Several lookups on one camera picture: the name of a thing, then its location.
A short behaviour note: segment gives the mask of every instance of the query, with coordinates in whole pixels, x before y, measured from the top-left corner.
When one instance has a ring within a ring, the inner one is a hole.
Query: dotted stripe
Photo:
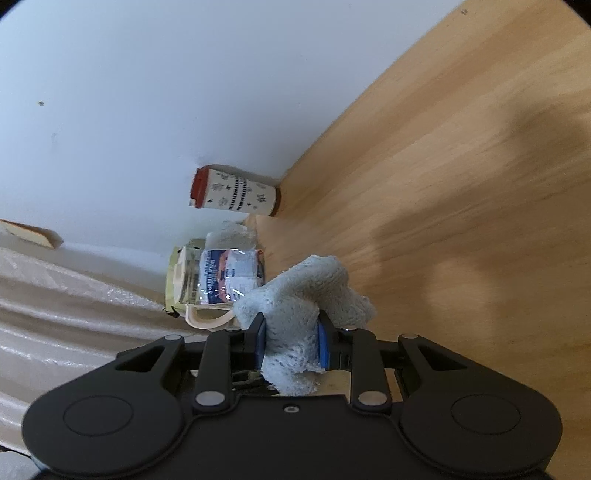
[[[234,193],[232,194],[232,201],[230,202],[230,208],[228,210],[232,210],[234,205],[236,204],[236,198],[238,198],[238,177],[233,175],[234,177]]]
[[[246,180],[241,179],[241,183],[242,183],[242,194],[240,195],[240,203],[238,203],[238,208],[236,209],[237,212],[240,212],[240,210],[242,210],[242,207],[244,206],[244,199],[246,198]]]

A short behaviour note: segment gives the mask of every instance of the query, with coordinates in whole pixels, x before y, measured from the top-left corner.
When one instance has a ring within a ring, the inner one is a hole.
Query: curtain
[[[0,445],[28,453],[22,418],[44,392],[169,333],[205,339],[195,332],[131,290],[0,248]]]

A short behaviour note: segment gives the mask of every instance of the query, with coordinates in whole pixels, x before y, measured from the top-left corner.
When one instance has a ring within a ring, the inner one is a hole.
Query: red lid
[[[195,201],[195,208],[201,208],[207,192],[207,178],[209,167],[198,168],[193,185],[191,186],[191,199]]]

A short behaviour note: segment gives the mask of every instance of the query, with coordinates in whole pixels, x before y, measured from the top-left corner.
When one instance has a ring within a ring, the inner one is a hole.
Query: fluffy gray cloth
[[[258,312],[267,319],[262,374],[283,395],[307,395],[324,372],[318,358],[317,319],[325,310],[336,327],[365,327],[375,315],[367,297],[348,286],[349,274],[336,257],[312,255],[234,305],[248,328]]]

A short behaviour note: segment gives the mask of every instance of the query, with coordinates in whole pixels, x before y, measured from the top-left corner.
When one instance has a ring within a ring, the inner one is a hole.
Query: piece of wood
[[[62,243],[61,238],[51,230],[1,219],[0,225],[11,235],[17,236],[27,242],[41,245],[42,247],[56,249]]]
[[[461,8],[288,173],[256,219],[268,278],[337,255],[379,338],[417,332],[547,395],[549,471],[586,478],[591,31],[559,0]]]

